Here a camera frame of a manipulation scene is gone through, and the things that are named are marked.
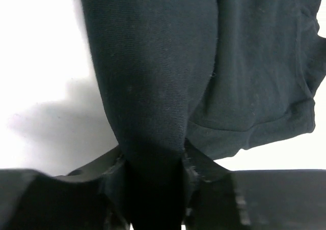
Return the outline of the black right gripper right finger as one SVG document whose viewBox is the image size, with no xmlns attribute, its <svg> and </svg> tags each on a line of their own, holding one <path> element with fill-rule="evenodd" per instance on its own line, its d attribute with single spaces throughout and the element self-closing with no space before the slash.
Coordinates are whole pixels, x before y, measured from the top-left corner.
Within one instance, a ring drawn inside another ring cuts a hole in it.
<svg viewBox="0 0 326 230">
<path fill-rule="evenodd" d="M 196 187 L 187 229 L 325 229 L 325 171 L 242 170 L 218 165 L 190 142 Z"/>
</svg>

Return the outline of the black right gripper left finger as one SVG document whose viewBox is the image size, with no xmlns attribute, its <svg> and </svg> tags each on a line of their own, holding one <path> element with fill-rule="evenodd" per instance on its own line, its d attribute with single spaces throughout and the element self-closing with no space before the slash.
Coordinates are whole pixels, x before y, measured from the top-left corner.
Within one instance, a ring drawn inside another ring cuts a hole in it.
<svg viewBox="0 0 326 230">
<path fill-rule="evenodd" d="M 65 176 L 1 170 L 1 229 L 129 229 L 125 161 L 114 148 Z"/>
</svg>

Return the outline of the black t shirt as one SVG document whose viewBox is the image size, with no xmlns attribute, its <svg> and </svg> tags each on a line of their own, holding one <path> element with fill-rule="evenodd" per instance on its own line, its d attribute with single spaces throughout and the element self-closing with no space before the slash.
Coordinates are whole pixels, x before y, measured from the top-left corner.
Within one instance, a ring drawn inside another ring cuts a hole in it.
<svg viewBox="0 0 326 230">
<path fill-rule="evenodd" d="M 81 0 L 135 229 L 180 229 L 181 163 L 315 128 L 321 0 Z"/>
</svg>

